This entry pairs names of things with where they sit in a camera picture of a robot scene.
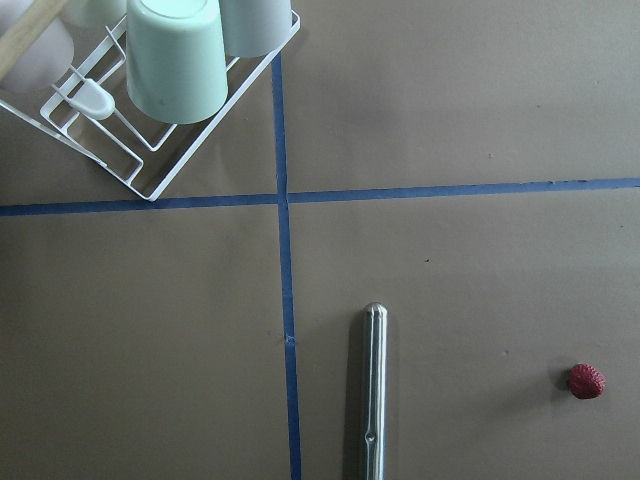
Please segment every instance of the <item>drying rack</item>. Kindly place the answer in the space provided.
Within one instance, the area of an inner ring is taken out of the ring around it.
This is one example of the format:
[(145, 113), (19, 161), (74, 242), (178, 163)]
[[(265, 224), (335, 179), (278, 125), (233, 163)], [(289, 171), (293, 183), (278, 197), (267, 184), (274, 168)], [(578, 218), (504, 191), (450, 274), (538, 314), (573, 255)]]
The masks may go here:
[[(153, 202), (299, 31), (300, 16), (291, 13), (291, 29), (280, 47), (257, 59), (227, 58), (228, 99), (214, 116), (196, 124), (155, 121), (129, 100), (125, 80), (126, 16), (115, 27), (105, 27), (104, 40), (80, 65), (71, 68), (60, 86), (52, 86), (53, 95), (39, 109), (46, 125), (3, 98), (0, 107), (89, 157), (137, 196)], [(88, 80), (111, 94), (115, 101), (113, 115), (96, 119), (74, 103), (87, 93), (84, 87)]]

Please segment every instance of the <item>red berry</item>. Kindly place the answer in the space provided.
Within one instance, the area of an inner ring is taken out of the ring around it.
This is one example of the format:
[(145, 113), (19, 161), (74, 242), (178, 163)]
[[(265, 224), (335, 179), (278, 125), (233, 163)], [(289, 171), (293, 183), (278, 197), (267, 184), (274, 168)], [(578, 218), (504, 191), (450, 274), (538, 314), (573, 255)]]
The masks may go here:
[(586, 400), (602, 395), (606, 382), (601, 371), (591, 365), (581, 363), (569, 371), (567, 384), (576, 398)]

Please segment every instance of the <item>light green mug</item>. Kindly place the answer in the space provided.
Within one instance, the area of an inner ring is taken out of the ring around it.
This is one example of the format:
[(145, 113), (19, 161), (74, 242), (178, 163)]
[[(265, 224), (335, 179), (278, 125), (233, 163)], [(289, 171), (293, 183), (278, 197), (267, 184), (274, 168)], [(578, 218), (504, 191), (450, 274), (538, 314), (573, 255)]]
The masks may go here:
[(218, 0), (127, 0), (127, 91), (161, 122), (214, 115), (228, 95)]

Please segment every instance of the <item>mug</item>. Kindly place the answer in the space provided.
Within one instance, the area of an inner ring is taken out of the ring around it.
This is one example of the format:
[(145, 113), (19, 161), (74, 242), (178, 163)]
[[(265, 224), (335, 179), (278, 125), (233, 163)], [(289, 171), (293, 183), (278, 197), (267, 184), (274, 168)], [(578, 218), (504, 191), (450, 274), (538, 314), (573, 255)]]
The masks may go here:
[(127, 0), (70, 0), (60, 18), (77, 27), (101, 27), (120, 20), (127, 11)]
[(127, 91), (165, 123), (220, 110), (228, 86), (218, 1), (127, 0)]
[(227, 55), (259, 57), (282, 45), (291, 30), (291, 0), (220, 0)]
[[(0, 0), (0, 35), (29, 8), (32, 0)], [(57, 82), (73, 61), (73, 39), (62, 22), (55, 19), (11, 71), (0, 80), (0, 88), (25, 93)]]

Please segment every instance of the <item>white wire rack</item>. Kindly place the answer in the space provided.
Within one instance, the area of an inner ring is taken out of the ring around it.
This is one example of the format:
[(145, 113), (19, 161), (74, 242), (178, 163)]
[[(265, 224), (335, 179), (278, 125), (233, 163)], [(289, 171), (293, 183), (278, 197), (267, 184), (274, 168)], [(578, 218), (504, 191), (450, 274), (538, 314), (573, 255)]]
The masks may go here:
[[(300, 16), (292, 11), (292, 19), (285, 42), (264, 57), (242, 59), (249, 62), (248, 68), (242, 68), (234, 82), (230, 82), (224, 106), (213, 117), (197, 124), (164, 124), (133, 107), (123, 81), (126, 17), (113, 28), (105, 27), (106, 38), (78, 67), (71, 68), (62, 85), (52, 85), (54, 94), (40, 108), (40, 115), (48, 125), (2, 98), (0, 107), (94, 160), (140, 198), (154, 201), (298, 32)], [(240, 58), (228, 59), (228, 74), (240, 62)], [(106, 103), (111, 102), (105, 113), (88, 111), (83, 100), (101, 93)]]

